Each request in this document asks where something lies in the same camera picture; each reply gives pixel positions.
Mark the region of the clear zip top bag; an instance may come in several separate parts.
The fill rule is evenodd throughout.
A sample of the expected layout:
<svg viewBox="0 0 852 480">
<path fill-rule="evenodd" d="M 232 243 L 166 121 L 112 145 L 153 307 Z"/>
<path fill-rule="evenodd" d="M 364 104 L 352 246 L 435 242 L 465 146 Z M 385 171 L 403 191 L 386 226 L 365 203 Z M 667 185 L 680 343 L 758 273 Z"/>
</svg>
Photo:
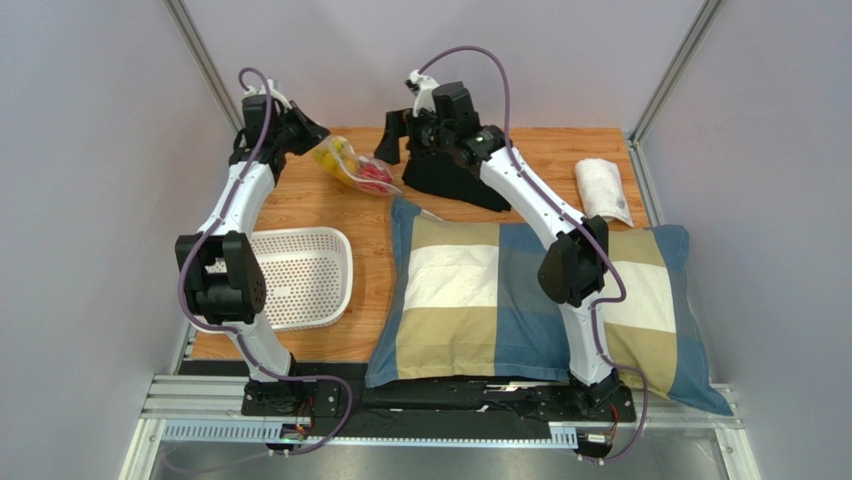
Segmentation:
<svg viewBox="0 0 852 480">
<path fill-rule="evenodd" d="M 343 136 L 328 136 L 312 149 L 314 161 L 344 185 L 376 196 L 399 196 L 390 169 L 380 160 L 359 155 Z"/>
</svg>

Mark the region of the aluminium frame rail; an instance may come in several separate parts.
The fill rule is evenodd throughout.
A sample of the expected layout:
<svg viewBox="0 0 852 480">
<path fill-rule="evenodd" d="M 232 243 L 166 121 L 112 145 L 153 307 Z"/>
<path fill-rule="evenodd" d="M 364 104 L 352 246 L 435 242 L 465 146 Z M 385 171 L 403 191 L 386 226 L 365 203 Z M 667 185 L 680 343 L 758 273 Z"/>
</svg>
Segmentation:
<svg viewBox="0 0 852 480">
<path fill-rule="evenodd" d="M 738 413 L 719 416 L 620 391 L 599 414 L 565 387 L 516 379 L 364 385 L 360 364 L 317 365 L 302 405 L 244 376 L 158 375 L 121 477 L 756 479 Z"/>
</svg>

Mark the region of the plaid checkered pillow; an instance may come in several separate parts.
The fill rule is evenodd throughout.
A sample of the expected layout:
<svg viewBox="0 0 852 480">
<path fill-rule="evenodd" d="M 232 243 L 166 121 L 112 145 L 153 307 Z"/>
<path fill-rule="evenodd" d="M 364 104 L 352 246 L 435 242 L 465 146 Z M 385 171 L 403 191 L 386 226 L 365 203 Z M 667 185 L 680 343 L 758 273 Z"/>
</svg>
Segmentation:
<svg viewBox="0 0 852 480">
<path fill-rule="evenodd" d="M 400 198 L 390 221 L 396 283 L 369 387 L 450 376 L 568 379 L 566 329 L 539 286 L 545 251 L 528 225 L 447 221 Z M 689 254 L 680 225 L 613 232 L 616 270 L 605 277 L 600 318 L 627 385 L 727 416 L 689 306 Z"/>
</svg>

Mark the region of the white rolled towel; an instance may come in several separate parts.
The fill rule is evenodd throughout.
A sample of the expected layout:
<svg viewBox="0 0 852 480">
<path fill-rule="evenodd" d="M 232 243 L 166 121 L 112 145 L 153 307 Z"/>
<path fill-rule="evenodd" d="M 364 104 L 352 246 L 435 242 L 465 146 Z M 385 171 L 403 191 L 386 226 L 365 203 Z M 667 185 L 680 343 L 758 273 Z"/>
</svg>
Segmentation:
<svg viewBox="0 0 852 480">
<path fill-rule="evenodd" d="M 586 158 L 575 165 L 584 212 L 605 221 L 618 220 L 634 227 L 618 166 L 602 158 Z"/>
</svg>

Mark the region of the white perforated plastic basket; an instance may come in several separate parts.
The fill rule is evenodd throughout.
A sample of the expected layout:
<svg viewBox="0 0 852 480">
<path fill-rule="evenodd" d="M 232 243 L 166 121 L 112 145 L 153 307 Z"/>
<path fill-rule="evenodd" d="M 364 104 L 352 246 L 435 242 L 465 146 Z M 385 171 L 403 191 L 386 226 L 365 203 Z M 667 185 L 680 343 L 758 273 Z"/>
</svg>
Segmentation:
<svg viewBox="0 0 852 480">
<path fill-rule="evenodd" d="M 179 290 L 198 329 L 232 337 L 326 327 L 352 296 L 352 246 L 330 227 L 180 238 Z"/>
</svg>

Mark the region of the red fake fruit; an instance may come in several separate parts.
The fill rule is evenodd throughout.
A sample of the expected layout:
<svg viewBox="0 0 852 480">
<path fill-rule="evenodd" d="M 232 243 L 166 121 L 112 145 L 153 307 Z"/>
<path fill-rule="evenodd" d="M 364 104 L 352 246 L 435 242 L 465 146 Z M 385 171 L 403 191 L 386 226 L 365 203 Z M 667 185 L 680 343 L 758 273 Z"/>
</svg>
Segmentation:
<svg viewBox="0 0 852 480">
<path fill-rule="evenodd" d="M 371 162 L 361 164 L 358 185 L 362 190 L 376 195 L 397 193 L 392 175 L 384 167 Z"/>
</svg>

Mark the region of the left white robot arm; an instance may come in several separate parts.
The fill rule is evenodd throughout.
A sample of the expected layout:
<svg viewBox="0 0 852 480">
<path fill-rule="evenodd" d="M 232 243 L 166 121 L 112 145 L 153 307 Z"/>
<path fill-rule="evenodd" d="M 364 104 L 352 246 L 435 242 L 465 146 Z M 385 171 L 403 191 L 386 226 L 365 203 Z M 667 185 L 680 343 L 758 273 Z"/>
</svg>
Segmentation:
<svg viewBox="0 0 852 480">
<path fill-rule="evenodd" d="M 242 115 L 228 180 L 211 216 L 176 241 L 178 301 L 197 330 L 223 334 L 237 347 L 249 369 L 250 400 L 294 409 L 305 401 L 305 381 L 292 375 L 293 356 L 264 312 L 267 286 L 250 236 L 287 155 L 308 153 L 330 131 L 278 94 L 247 94 Z"/>
</svg>

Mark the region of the black folded cloth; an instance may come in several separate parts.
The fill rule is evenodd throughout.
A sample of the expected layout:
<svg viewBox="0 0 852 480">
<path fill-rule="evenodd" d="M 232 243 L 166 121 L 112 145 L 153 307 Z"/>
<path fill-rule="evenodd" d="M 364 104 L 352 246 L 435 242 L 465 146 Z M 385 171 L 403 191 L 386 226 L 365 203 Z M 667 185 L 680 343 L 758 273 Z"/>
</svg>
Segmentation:
<svg viewBox="0 0 852 480">
<path fill-rule="evenodd" d="M 490 211 L 510 211 L 499 193 L 470 171 L 456 165 L 449 155 L 412 153 L 402 175 L 403 182 L 421 193 L 466 202 Z"/>
</svg>

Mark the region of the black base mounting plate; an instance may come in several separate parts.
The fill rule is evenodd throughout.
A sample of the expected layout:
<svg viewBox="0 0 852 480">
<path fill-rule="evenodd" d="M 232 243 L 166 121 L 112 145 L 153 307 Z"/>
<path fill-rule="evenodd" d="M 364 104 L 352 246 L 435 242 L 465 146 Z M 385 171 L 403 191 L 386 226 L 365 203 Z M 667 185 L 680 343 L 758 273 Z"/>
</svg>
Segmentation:
<svg viewBox="0 0 852 480">
<path fill-rule="evenodd" d="M 618 423 L 637 420 L 631 391 L 621 387 L 602 410 L 581 416 L 568 399 L 569 386 L 539 383 L 515 391 L 499 391 L 520 377 L 450 377 L 392 381 L 376 388 L 365 385 L 366 363 L 302 362 L 297 375 L 333 375 L 347 381 L 354 394 L 353 411 L 336 438 L 435 439 L 435 440 L 545 440 L 549 421 L 603 424 L 607 430 L 617 411 Z M 183 363 L 179 375 L 246 377 L 239 360 L 192 360 Z M 335 382 L 319 387 L 305 385 L 313 399 L 315 424 L 312 433 L 325 435 L 338 423 L 345 409 L 345 390 Z"/>
</svg>

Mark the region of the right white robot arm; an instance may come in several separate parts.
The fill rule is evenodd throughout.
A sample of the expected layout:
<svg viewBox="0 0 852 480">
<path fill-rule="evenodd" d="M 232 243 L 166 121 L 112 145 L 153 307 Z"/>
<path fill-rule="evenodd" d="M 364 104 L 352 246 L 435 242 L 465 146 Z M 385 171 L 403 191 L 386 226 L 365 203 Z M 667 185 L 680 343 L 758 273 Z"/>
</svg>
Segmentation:
<svg viewBox="0 0 852 480">
<path fill-rule="evenodd" d="M 607 222 L 565 203 L 523 161 L 503 130 L 482 124 L 462 82 L 440 84 L 413 72 L 406 85 L 414 104 L 387 113 L 375 158 L 398 164 L 399 141 L 405 139 L 406 186 L 522 216 L 546 249 L 537 280 L 565 323 L 571 400 L 579 410 L 601 408 L 621 386 L 606 360 L 598 307 L 611 269 Z"/>
</svg>

